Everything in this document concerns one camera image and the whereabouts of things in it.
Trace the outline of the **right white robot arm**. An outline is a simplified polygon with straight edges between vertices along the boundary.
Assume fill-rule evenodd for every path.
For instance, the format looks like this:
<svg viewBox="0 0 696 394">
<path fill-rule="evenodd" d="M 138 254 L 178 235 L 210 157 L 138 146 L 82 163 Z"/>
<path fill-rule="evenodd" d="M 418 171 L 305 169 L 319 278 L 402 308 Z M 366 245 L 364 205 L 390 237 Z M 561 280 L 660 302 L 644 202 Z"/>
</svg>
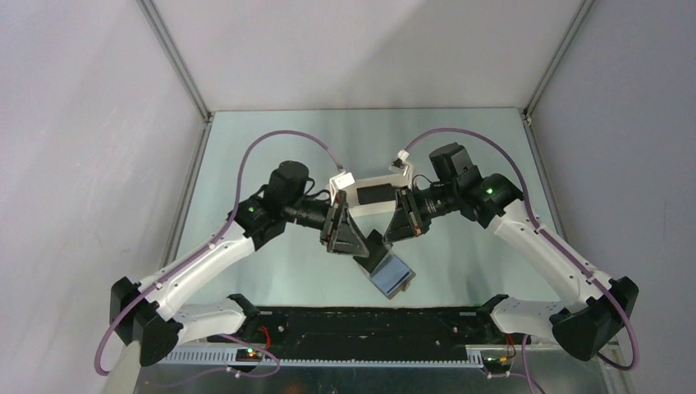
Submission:
<svg viewBox="0 0 696 394">
<path fill-rule="evenodd" d="M 559 297 L 557 302 L 499 295 L 487 302 L 478 334 L 498 343 L 509 333 L 553 340 L 577 360 L 588 361 L 630 319 L 639 288 L 598 269 L 526 206 L 525 195 L 499 173 L 483 177 L 466 148 L 457 143 L 429 155 L 437 181 L 395 189 L 396 208 L 383 239 L 403 241 L 427 233 L 434 218 L 457 212 L 504 240 L 530 263 Z"/>
</svg>

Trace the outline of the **black credit card stack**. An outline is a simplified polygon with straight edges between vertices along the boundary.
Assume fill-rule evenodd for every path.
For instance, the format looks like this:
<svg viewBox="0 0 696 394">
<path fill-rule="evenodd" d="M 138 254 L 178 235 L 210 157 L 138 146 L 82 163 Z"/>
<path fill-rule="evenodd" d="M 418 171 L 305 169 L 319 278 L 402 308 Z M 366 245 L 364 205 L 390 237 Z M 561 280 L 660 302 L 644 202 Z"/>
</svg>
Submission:
<svg viewBox="0 0 696 394">
<path fill-rule="evenodd" d="M 360 205 L 380 204 L 395 200 L 395 187 L 391 184 L 363 186 L 356 189 Z"/>
</svg>

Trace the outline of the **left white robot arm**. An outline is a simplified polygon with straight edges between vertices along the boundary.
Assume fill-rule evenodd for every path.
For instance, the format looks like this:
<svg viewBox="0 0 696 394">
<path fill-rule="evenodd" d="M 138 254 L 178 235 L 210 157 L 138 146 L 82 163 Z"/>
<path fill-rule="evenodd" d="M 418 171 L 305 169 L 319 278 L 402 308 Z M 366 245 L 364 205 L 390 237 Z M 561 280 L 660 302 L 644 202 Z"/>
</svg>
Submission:
<svg viewBox="0 0 696 394">
<path fill-rule="evenodd" d="M 199 250 L 139 281 L 123 277 L 112 285 L 112 329 L 125 345 L 140 345 L 141 367 L 156 364 L 188 341 L 224 334 L 243 342 L 256 338 L 259 312 L 244 296 L 198 306 L 188 300 L 219 273 L 280 236 L 289 223 L 317 230 L 330 254 L 368 255 L 365 237 L 349 211 L 346 192 L 355 182 L 353 175 L 342 170 L 332 177 L 328 199 L 307 193 L 310 180 L 304 164 L 281 163 Z"/>
</svg>

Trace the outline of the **silver metal card holder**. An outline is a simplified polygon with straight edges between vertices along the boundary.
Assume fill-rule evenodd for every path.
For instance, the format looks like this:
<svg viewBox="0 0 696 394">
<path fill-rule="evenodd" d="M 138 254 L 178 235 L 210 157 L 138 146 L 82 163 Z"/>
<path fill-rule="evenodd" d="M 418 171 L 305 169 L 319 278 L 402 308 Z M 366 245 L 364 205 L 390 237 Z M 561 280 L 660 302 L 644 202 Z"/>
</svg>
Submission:
<svg viewBox="0 0 696 394">
<path fill-rule="evenodd" d="M 364 273 L 369 281 L 389 300 L 405 291 L 416 276 L 415 271 L 391 250 L 374 273 L 365 271 Z"/>
</svg>

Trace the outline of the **white plastic tray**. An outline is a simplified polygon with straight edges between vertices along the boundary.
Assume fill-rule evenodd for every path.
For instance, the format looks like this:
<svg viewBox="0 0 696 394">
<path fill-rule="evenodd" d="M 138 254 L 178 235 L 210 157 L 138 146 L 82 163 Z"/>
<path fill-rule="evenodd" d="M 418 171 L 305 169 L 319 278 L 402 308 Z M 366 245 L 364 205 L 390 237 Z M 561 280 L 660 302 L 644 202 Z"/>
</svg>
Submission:
<svg viewBox="0 0 696 394">
<path fill-rule="evenodd" d="M 345 191 L 350 214 L 363 217 L 379 213 L 391 213 L 396 208 L 396 189 L 412 185 L 412 176 L 389 174 L 355 179 L 351 172 L 342 172 L 329 179 L 327 184 L 331 199 L 339 191 Z"/>
</svg>

